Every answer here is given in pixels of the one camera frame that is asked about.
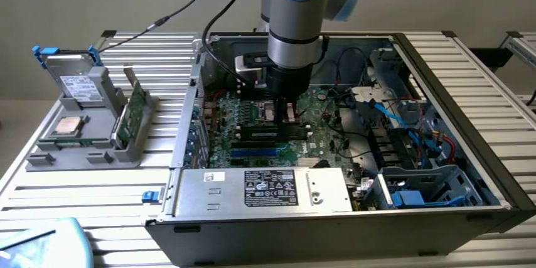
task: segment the gray wall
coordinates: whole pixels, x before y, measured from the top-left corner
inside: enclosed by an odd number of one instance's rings
[[[200,31],[228,0],[199,0],[161,29]],[[187,0],[0,0],[0,98],[53,99],[57,87],[31,54],[33,45],[85,48],[104,29],[139,31]],[[259,0],[239,0],[215,25],[251,30]],[[496,46],[507,30],[536,31],[532,0],[360,0],[347,23],[325,23],[332,31],[455,30],[472,46]],[[515,75],[524,69],[513,68]],[[533,80],[513,83],[529,91]]]

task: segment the sticker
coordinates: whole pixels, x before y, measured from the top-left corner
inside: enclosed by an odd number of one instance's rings
[[[248,207],[299,205],[293,170],[245,171],[244,204]]]
[[[60,76],[64,82],[65,88],[71,93],[71,96],[79,102],[95,102],[103,98],[100,96],[97,87],[95,87],[93,81],[85,75]]]
[[[204,182],[225,181],[225,172],[204,173]]]

